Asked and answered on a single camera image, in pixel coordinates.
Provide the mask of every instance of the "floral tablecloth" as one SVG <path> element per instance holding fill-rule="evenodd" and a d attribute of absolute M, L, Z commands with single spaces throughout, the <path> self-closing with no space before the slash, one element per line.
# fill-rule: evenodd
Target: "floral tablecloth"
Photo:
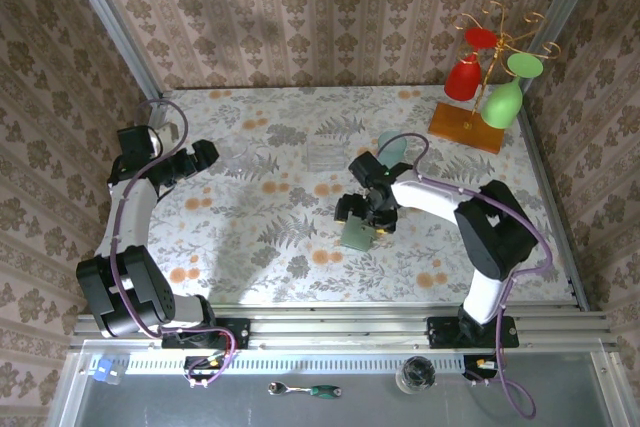
<path fill-rule="evenodd" d="M 247 147 L 235 163 L 181 182 L 156 207 L 149 250 L 174 292 L 243 304 L 464 299 L 473 267 L 453 224 L 402 209 L 397 232 L 363 253 L 339 245 L 342 226 L 333 221 L 340 196 L 362 191 L 347 170 L 351 160 L 375 151 L 385 131 L 426 133 L 436 103 L 449 101 L 442 87 L 195 90 L 170 98 L 189 118 L 189 145 L 231 138 Z M 168 120 L 180 125 L 173 112 Z M 519 126 L 506 132 L 498 155 L 429 140 L 423 172 L 471 187 L 506 182 L 551 242 L 553 272 L 518 284 L 512 300 L 572 302 Z M 407 160 L 421 149 L 410 140 Z M 527 264 L 542 257 L 537 248 Z"/>

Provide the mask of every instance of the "black mounting bracket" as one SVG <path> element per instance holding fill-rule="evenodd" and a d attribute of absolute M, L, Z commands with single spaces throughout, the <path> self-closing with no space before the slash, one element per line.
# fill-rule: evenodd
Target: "black mounting bracket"
<path fill-rule="evenodd" d="M 236 350 L 246 350 L 249 348 L 251 338 L 251 321 L 241 318 L 217 318 L 216 327 L 229 329 L 236 339 Z M 163 349 L 211 349 L 225 350 L 227 339 L 216 333 L 202 334 L 175 334 L 168 335 L 162 339 Z"/>
<path fill-rule="evenodd" d="M 503 348 L 515 348 L 520 345 L 513 317 L 502 318 L 501 331 Z M 495 349 L 496 319 L 482 326 L 482 330 L 476 331 L 472 339 L 459 317 L 429 317 L 427 337 L 431 349 Z"/>

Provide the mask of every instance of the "wallpaper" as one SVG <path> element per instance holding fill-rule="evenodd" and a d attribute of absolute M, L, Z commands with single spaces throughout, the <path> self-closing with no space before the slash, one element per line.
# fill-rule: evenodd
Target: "wallpaper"
<path fill-rule="evenodd" d="M 43 425 L 140 92 L 87 0 L 0 0 L 0 425 Z"/>
<path fill-rule="evenodd" d="M 161 90 L 442 84 L 489 0 L 114 0 Z M 552 0 L 498 0 L 506 30 Z M 497 22 L 490 15 L 487 25 Z"/>
<path fill-rule="evenodd" d="M 594 307 L 640 398 L 640 0 L 580 0 L 529 91 Z"/>

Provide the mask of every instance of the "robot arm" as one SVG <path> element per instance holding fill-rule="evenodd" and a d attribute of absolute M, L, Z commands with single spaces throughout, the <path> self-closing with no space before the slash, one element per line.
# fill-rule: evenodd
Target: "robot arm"
<path fill-rule="evenodd" d="M 511 271 L 529 257 L 536 239 L 515 219 L 479 199 L 468 200 L 461 194 L 421 182 L 408 164 L 397 164 L 387 170 L 371 153 L 365 152 L 349 170 L 368 192 L 366 196 L 343 196 L 336 206 L 336 220 L 356 216 L 376 230 L 392 233 L 397 210 L 413 207 L 458 226 L 475 267 L 469 294 L 459 313 L 460 328 L 468 337 L 476 336 L 494 319 L 505 282 Z M 526 218 L 504 183 L 494 180 L 480 190 Z M 497 222 L 490 222 L 491 218 L 497 218 Z"/>
<path fill-rule="evenodd" d="M 168 124 L 158 133 L 162 149 L 172 145 L 174 126 Z M 118 204 L 131 178 L 158 155 L 158 146 L 147 126 L 118 131 L 122 155 L 115 162 L 108 183 L 111 212 L 105 236 L 95 257 L 78 264 L 76 276 L 89 303 L 89 308 L 105 337 L 117 337 L 138 331 L 120 297 L 109 262 L 110 248 Z M 193 153 L 181 149 L 149 169 L 127 195 L 120 225 L 116 262 L 121 279 L 136 312 L 149 327 L 213 325 L 211 306 L 203 297 L 174 295 L 171 287 L 147 251 L 149 222 L 159 200 L 161 187 L 173 188 L 178 181 L 201 172 L 217 160 L 213 143 L 199 140 Z"/>

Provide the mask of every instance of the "cable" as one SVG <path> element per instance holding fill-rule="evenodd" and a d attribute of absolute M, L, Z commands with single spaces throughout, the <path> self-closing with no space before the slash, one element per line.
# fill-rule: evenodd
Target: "cable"
<path fill-rule="evenodd" d="M 389 139 L 387 142 L 385 142 L 382 147 L 380 147 L 380 149 L 378 150 L 378 155 L 380 155 L 380 152 L 382 152 L 385 147 L 387 147 L 387 145 L 389 145 L 391 142 L 393 142 L 394 140 L 397 140 L 401 137 L 417 137 L 419 139 L 421 139 L 424 143 L 425 143 L 425 147 L 422 150 L 422 152 L 420 153 L 420 155 L 416 158 L 416 160 L 413 162 L 413 171 L 416 174 L 416 176 L 418 177 L 418 180 L 420 182 L 422 182 L 425 185 L 430 185 L 432 187 L 438 187 L 440 189 L 444 189 L 447 190 L 449 192 L 452 193 L 456 193 L 456 194 L 463 194 L 469 197 L 475 197 L 477 199 L 480 199 L 484 202 L 486 202 L 487 204 L 500 209 L 502 212 L 504 212 L 505 214 L 513 217 L 514 219 L 516 219 L 520 224 L 522 224 L 528 231 L 529 233 L 531 233 L 531 235 L 533 235 L 535 237 L 535 239 L 538 241 L 538 244 L 540 245 L 540 247 L 542 247 L 542 250 L 545 253 L 545 262 L 543 263 L 543 265 L 541 265 L 540 267 L 532 267 L 532 268 L 528 268 L 528 269 L 522 269 L 522 270 L 512 270 L 509 274 L 509 277 L 507 277 L 506 282 L 505 282 L 505 287 L 504 290 L 502 291 L 502 294 L 500 296 L 500 299 L 498 301 L 498 304 L 496 306 L 496 308 L 493 311 L 492 315 L 496 315 L 497 319 L 496 319 L 496 360 L 498 363 L 498 374 L 500 377 L 499 382 L 502 384 L 502 390 L 505 393 L 505 396 L 507 397 L 507 400 L 509 401 L 509 403 L 511 404 L 511 406 L 516 410 L 516 412 L 518 412 L 518 414 L 527 419 L 527 420 L 532 420 L 535 418 L 536 413 L 537 413 L 537 408 L 536 408 L 536 404 L 535 401 L 533 400 L 533 397 L 531 396 L 531 394 L 529 394 L 529 392 L 527 392 L 527 390 L 520 384 L 518 384 L 517 382 L 508 380 L 505 378 L 504 376 L 504 357 L 503 357 L 503 353 L 501 352 L 501 328 L 502 328 L 502 318 L 504 316 L 504 311 L 506 309 L 506 302 L 507 302 L 507 298 L 509 297 L 509 294 L 511 293 L 511 289 L 513 288 L 513 285 L 516 282 L 516 279 L 522 275 L 527 275 L 527 274 L 542 274 L 544 272 L 546 272 L 547 270 L 549 270 L 552 266 L 553 266 L 553 253 L 551 252 L 551 248 L 549 247 L 549 244 L 547 243 L 546 239 L 544 238 L 544 236 L 540 233 L 540 231 L 538 231 L 538 229 L 535 228 L 535 226 L 533 224 L 531 224 L 531 222 L 529 222 L 527 219 L 525 219 L 522 215 L 520 215 L 518 212 L 516 212 L 515 210 L 513 210 L 512 208 L 504 205 L 502 202 L 498 202 L 497 200 L 492 199 L 491 197 L 487 197 L 484 194 L 481 194 L 480 192 L 476 192 L 474 190 L 471 189 L 466 189 L 463 187 L 457 187 L 455 185 L 452 184 L 448 184 L 447 182 L 442 182 L 440 180 L 434 180 L 434 179 L 427 179 L 425 178 L 420 171 L 418 170 L 418 164 L 419 162 L 422 160 L 422 158 L 427 154 L 427 151 L 429 150 L 429 141 L 428 139 L 422 135 L 422 134 L 418 134 L 418 133 L 414 133 L 414 132 L 410 132 L 410 133 L 406 133 L 406 134 L 400 134 L 400 135 L 396 135 L 395 137 L 392 137 L 391 139 Z M 518 404 L 516 403 L 516 401 L 513 399 L 513 396 L 511 395 L 511 392 L 509 391 L 509 387 L 515 388 L 516 390 L 520 391 L 525 397 L 527 397 L 527 399 L 529 399 L 529 402 L 531 403 L 531 413 L 527 414 L 526 412 L 524 412 L 522 410 L 522 408 L 520 406 L 518 406 Z"/>
<path fill-rule="evenodd" d="M 167 190 L 164 194 L 162 194 L 160 197 L 158 197 L 158 202 L 157 202 L 157 204 L 159 204 L 159 203 L 160 203 L 160 201 L 161 201 L 162 199 L 164 199 L 167 195 L 169 195 L 169 194 L 170 194 L 171 192 L 173 192 L 174 190 L 175 190 L 175 187 L 171 187 L 171 188 L 170 188 L 169 190 Z"/>
<path fill-rule="evenodd" d="M 156 157 L 147 165 L 145 165 L 142 169 L 136 172 L 135 175 L 131 178 L 131 180 L 127 184 L 127 186 L 125 187 L 124 192 L 122 193 L 122 198 L 118 202 L 118 207 L 116 208 L 116 216 L 113 221 L 113 232 L 111 234 L 111 250 L 109 253 L 109 263 L 111 266 L 111 276 L 113 277 L 113 281 L 116 285 L 116 289 L 118 290 L 118 293 L 120 294 L 120 298 L 122 299 L 122 303 L 124 304 L 125 308 L 127 309 L 127 312 L 129 313 L 133 321 L 136 323 L 138 328 L 142 330 L 148 337 L 151 337 L 152 339 L 161 339 L 162 333 L 160 331 L 153 332 L 151 329 L 149 329 L 149 327 L 147 327 L 144 324 L 144 321 L 142 320 L 140 315 L 136 312 L 133 306 L 133 303 L 129 298 L 129 294 L 127 294 L 124 284 L 122 283 L 122 278 L 120 277 L 118 264 L 116 262 L 116 255 L 118 253 L 118 235 L 120 234 L 120 224 L 122 223 L 122 213 L 124 211 L 125 203 L 127 202 L 127 196 L 129 195 L 129 193 L 131 193 L 131 191 L 133 190 L 133 187 L 136 185 L 138 180 L 140 180 L 140 178 L 142 178 L 142 176 L 149 169 L 152 169 L 155 165 L 159 164 L 165 159 L 168 159 L 173 154 L 175 154 L 178 150 L 180 150 L 182 145 L 187 140 L 187 135 L 189 134 L 189 121 L 187 120 L 187 116 L 184 114 L 184 112 L 180 107 L 178 107 L 175 103 L 171 102 L 170 100 L 166 100 L 166 99 L 145 100 L 140 105 L 138 105 L 136 112 L 139 112 L 142 108 L 151 104 L 167 104 L 173 107 L 176 110 L 176 112 L 178 112 L 178 114 L 180 114 L 180 116 L 182 117 L 182 121 L 184 123 L 184 132 L 182 133 L 182 137 L 180 138 L 178 143 L 169 152 L 167 152 L 166 154 L 163 154 L 160 157 Z"/>
<path fill-rule="evenodd" d="M 206 385 L 209 385 L 211 382 L 215 381 L 218 377 L 220 377 L 220 375 L 227 369 L 227 367 L 229 367 L 229 365 L 231 365 L 231 362 L 232 362 L 233 357 L 234 357 L 235 352 L 236 352 L 236 339 L 235 339 L 233 333 L 230 330 L 225 329 L 224 327 L 186 327 L 186 328 L 167 328 L 167 329 L 163 329 L 162 327 L 158 327 L 158 332 L 153 332 L 149 327 L 147 327 L 145 325 L 145 323 L 142 320 L 142 318 L 140 317 L 140 315 L 136 312 L 136 310 L 135 310 L 135 308 L 133 306 L 133 303 L 131 302 L 131 299 L 129 298 L 129 294 L 127 294 L 127 291 L 124 288 L 124 285 L 122 283 L 122 278 L 121 278 L 120 272 L 118 270 L 118 265 L 116 263 L 116 256 L 117 256 L 117 251 L 118 251 L 118 235 L 120 234 L 120 224 L 122 223 L 122 212 L 124 210 L 124 205 L 125 205 L 125 203 L 127 201 L 127 196 L 133 190 L 134 185 L 136 184 L 136 182 L 138 182 L 138 180 L 140 180 L 142 178 L 142 175 L 144 175 L 145 172 L 147 172 L 149 169 L 153 168 L 155 165 L 159 164 L 160 162 L 163 162 L 165 159 L 168 159 L 173 154 L 175 154 L 178 150 L 180 150 L 180 148 L 182 148 L 182 145 L 186 142 L 187 136 L 189 134 L 189 121 L 187 120 L 187 116 L 185 115 L 185 113 L 182 111 L 182 109 L 180 107 L 178 107 L 175 103 L 171 102 L 170 100 L 166 100 L 166 99 L 149 99 L 149 100 L 145 100 L 140 105 L 138 105 L 138 107 L 136 109 L 136 117 L 138 115 L 138 112 L 141 111 L 141 109 L 143 109 L 144 107 L 147 107 L 147 106 L 149 106 L 151 104 L 167 104 L 167 105 L 173 107 L 176 110 L 176 112 L 178 112 L 180 117 L 182 117 L 182 121 L 183 121 L 183 124 L 184 124 L 184 131 L 182 133 L 182 137 L 180 138 L 178 143 L 175 145 L 175 147 L 173 147 L 166 154 L 163 153 L 164 149 L 163 149 L 163 146 L 162 146 L 162 141 L 160 141 L 160 147 L 162 149 L 160 151 L 160 153 L 151 162 L 149 162 L 142 169 L 140 169 L 138 172 L 136 172 L 136 174 L 131 178 L 129 184 L 127 184 L 127 186 L 125 187 L 124 192 L 122 193 L 122 198 L 118 202 L 118 207 L 116 209 L 116 216 L 115 216 L 115 219 L 114 219 L 114 222 L 113 222 L 113 232 L 112 232 L 112 237 L 111 237 L 111 250 L 110 250 L 110 254 L 109 254 L 109 263 L 110 263 L 110 266 L 111 266 L 111 275 L 113 277 L 114 283 L 115 283 L 116 288 L 118 290 L 118 294 L 120 295 L 120 298 L 122 299 L 122 303 L 124 304 L 125 308 L 127 309 L 127 312 L 129 313 L 129 315 L 131 316 L 133 321 L 136 323 L 138 328 L 140 330 L 142 330 L 148 337 L 151 337 L 152 339 L 161 339 L 164 334 L 170 334 L 170 333 L 178 333 L 178 334 L 180 334 L 180 333 L 185 333 L 185 332 L 186 333 L 219 332 L 219 333 L 221 333 L 222 335 L 224 335 L 227 338 L 227 345 L 229 346 L 229 344 L 230 344 L 230 347 L 228 347 L 228 349 L 227 349 L 228 353 L 225 350 L 225 360 L 224 360 L 222 366 L 220 367 L 220 369 L 218 369 L 218 372 L 216 372 L 213 376 L 211 376 L 210 378 L 208 378 L 205 381 L 203 381 L 204 383 L 206 383 Z M 156 134 L 156 136 L 158 135 L 151 127 L 149 127 L 149 129 L 152 130 Z M 166 196 L 168 193 L 170 193 L 171 190 L 165 192 L 158 201 L 162 200 L 162 198 L 164 198 L 164 196 Z M 191 372 L 193 372 L 193 368 L 190 369 L 189 376 L 191 375 Z"/>
<path fill-rule="evenodd" d="M 225 351 L 225 357 L 224 357 L 224 362 L 222 363 L 222 366 L 220 366 L 220 368 L 218 369 L 218 371 L 213 374 L 211 377 L 204 379 L 203 382 L 203 386 L 205 385 L 209 385 L 212 382 L 214 382 L 218 377 L 220 377 L 220 375 L 222 375 L 222 373 L 227 370 L 227 368 L 229 367 L 229 365 L 231 365 L 231 362 L 233 360 L 233 357 L 236 353 L 236 339 L 233 335 L 233 333 L 229 330 L 229 329 L 225 329 L 224 327 L 189 327 L 189 328 L 184 328 L 184 329 L 179 329 L 179 328 L 172 328 L 172 329 L 162 329 L 163 333 L 183 333 L 183 332 L 190 332 L 190 333 L 203 333 L 203 332 L 219 332 L 222 335 L 224 335 L 227 338 L 227 345 L 230 344 L 230 346 L 228 347 L 228 349 Z M 192 374 L 193 371 L 196 370 L 196 368 L 198 368 L 199 365 L 201 365 L 202 362 L 194 362 L 191 367 L 189 367 L 189 370 L 187 371 L 187 379 L 189 381 L 192 380 Z"/>

